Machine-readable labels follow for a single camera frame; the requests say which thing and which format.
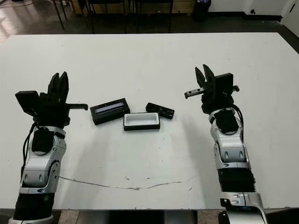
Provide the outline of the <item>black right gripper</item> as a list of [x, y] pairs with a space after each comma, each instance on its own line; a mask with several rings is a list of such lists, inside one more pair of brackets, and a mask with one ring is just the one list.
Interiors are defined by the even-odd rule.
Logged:
[[233, 84], [221, 84], [217, 86], [214, 83], [214, 73], [206, 65], [203, 64], [204, 74], [198, 67], [195, 67], [196, 80], [199, 85], [197, 89], [190, 90], [184, 93], [186, 99], [192, 96], [201, 95], [201, 109], [205, 114], [232, 107], [234, 100], [232, 93], [238, 92], [239, 86]]

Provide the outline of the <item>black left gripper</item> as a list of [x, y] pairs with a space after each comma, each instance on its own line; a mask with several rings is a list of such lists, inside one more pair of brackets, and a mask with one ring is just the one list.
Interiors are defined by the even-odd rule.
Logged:
[[33, 121], [39, 126], [65, 127], [70, 124], [69, 111], [71, 109], [88, 110], [87, 104], [67, 104], [69, 79], [64, 71], [59, 77], [55, 73], [48, 85], [48, 94], [40, 93]]

